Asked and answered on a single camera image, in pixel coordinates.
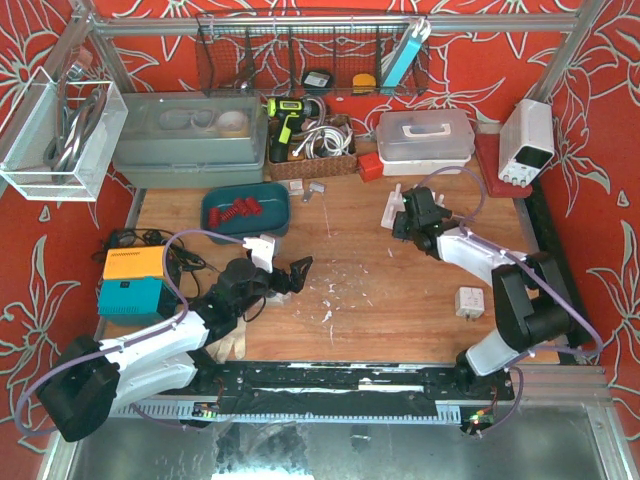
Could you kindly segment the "blue white book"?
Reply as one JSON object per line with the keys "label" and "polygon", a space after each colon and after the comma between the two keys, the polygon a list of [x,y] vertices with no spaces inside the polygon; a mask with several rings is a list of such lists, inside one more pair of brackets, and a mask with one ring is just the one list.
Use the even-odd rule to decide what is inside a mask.
{"label": "blue white book", "polygon": [[411,20],[397,46],[381,61],[380,92],[394,93],[413,63],[423,44],[428,40],[432,25],[426,17]]}

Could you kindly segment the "clear acrylic hanging bin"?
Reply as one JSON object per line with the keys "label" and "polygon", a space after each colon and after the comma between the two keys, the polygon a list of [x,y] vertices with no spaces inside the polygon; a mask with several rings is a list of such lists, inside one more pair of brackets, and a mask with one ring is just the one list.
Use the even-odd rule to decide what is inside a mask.
{"label": "clear acrylic hanging bin", "polygon": [[1,126],[1,177],[29,201],[95,202],[128,108],[110,80],[60,87],[39,67]]}

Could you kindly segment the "grey plastic storage box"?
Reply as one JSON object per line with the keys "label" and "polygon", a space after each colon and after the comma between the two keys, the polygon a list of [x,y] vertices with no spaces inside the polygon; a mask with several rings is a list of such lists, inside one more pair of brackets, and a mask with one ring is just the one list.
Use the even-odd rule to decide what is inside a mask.
{"label": "grey plastic storage box", "polygon": [[214,188],[263,181],[268,119],[258,97],[170,92],[123,99],[128,115],[113,166],[133,186]]}

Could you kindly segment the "yellow tape measure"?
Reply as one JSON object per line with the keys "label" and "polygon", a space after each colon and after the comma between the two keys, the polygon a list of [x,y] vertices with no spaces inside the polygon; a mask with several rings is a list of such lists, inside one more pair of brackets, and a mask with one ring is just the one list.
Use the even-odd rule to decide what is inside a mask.
{"label": "yellow tape measure", "polygon": [[352,78],[352,94],[354,96],[369,95],[375,92],[377,81],[374,75],[358,73]]}

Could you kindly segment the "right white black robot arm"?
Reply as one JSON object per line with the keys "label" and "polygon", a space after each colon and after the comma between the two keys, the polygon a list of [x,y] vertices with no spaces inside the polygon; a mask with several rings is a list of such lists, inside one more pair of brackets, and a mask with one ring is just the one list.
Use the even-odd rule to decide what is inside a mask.
{"label": "right white black robot arm", "polygon": [[461,268],[493,291],[495,328],[456,357],[462,393],[481,388],[524,354],[576,329],[577,311],[549,253],[513,252],[472,233],[436,203],[427,187],[401,192],[399,204],[391,227],[394,238]]}

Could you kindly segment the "white wall plug adapter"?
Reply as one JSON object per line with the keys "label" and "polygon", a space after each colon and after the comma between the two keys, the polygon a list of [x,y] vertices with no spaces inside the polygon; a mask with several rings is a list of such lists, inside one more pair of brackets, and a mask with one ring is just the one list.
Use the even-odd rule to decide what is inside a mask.
{"label": "white wall plug adapter", "polygon": [[485,312],[484,291],[477,287],[460,287],[454,297],[455,314],[466,320],[476,320]]}

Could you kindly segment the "yellow black cordless drill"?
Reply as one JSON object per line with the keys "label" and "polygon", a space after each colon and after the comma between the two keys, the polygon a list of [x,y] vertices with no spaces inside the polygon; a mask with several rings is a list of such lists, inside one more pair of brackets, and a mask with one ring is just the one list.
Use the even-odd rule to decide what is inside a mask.
{"label": "yellow black cordless drill", "polygon": [[310,117],[317,117],[320,106],[312,99],[293,99],[272,97],[267,101],[267,114],[277,120],[277,128],[271,137],[271,163],[287,161],[289,145],[294,133],[302,131],[304,121]]}

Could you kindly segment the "white work glove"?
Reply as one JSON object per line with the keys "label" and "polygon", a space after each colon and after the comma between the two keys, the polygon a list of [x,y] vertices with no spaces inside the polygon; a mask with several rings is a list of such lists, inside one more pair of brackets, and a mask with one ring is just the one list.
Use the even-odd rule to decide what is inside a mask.
{"label": "white work glove", "polygon": [[244,320],[239,320],[234,330],[205,347],[207,354],[217,364],[224,364],[230,357],[243,360],[246,355],[246,326]]}

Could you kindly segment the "orange teal power box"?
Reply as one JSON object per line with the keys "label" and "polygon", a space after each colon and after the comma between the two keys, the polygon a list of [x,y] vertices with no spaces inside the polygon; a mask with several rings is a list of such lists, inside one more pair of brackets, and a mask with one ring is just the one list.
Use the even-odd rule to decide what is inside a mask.
{"label": "orange teal power box", "polygon": [[110,249],[102,280],[98,313],[109,322],[147,327],[175,314],[178,298],[166,282],[162,245]]}

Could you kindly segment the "woven brown basket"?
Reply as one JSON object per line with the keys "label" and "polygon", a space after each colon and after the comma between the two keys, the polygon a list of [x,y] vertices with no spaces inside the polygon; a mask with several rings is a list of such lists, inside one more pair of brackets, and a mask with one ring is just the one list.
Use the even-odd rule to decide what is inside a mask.
{"label": "woven brown basket", "polygon": [[353,174],[357,171],[356,143],[352,139],[348,154],[333,157],[305,158],[273,163],[270,161],[271,139],[267,140],[265,165],[273,181],[288,179],[316,179]]}

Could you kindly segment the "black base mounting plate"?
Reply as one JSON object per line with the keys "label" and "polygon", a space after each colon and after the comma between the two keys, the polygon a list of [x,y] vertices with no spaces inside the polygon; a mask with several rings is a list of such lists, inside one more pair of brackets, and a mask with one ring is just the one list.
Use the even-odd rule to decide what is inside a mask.
{"label": "black base mounting plate", "polygon": [[168,395],[213,399],[222,413],[329,417],[432,416],[439,402],[490,405],[515,398],[497,372],[466,382],[448,364],[212,362]]}

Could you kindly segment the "white peg fixture board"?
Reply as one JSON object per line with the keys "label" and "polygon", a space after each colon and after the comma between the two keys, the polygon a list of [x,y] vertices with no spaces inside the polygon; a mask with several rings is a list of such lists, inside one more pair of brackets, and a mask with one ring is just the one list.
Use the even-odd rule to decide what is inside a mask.
{"label": "white peg fixture board", "polygon": [[380,225],[393,229],[423,229],[449,219],[452,212],[437,200],[436,195],[428,187],[415,186],[406,191],[401,190],[398,183],[388,196]]}

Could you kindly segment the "teal plastic tray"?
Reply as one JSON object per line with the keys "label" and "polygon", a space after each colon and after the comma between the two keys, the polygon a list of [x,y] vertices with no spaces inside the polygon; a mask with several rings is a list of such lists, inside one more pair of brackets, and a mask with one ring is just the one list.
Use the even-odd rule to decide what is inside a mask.
{"label": "teal plastic tray", "polygon": [[284,237],[290,220],[289,193],[278,183],[220,187],[201,202],[200,228],[234,239]]}

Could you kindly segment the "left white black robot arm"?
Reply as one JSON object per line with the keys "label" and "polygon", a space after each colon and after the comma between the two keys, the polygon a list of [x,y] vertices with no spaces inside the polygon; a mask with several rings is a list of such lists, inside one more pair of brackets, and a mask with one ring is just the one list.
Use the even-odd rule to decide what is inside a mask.
{"label": "left white black robot arm", "polygon": [[187,386],[206,346],[227,337],[270,295],[299,293],[312,263],[307,256],[286,270],[266,270],[236,258],[207,294],[165,321],[119,338],[76,337],[36,396],[65,441],[82,440],[118,408]]}

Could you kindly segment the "small metal bracket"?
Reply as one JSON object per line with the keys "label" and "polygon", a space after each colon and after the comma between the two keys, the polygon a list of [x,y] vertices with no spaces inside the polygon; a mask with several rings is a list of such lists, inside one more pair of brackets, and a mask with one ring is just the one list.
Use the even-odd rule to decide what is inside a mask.
{"label": "small metal bracket", "polygon": [[309,203],[315,193],[324,194],[326,185],[317,181],[311,181],[308,188],[304,191],[302,202]]}

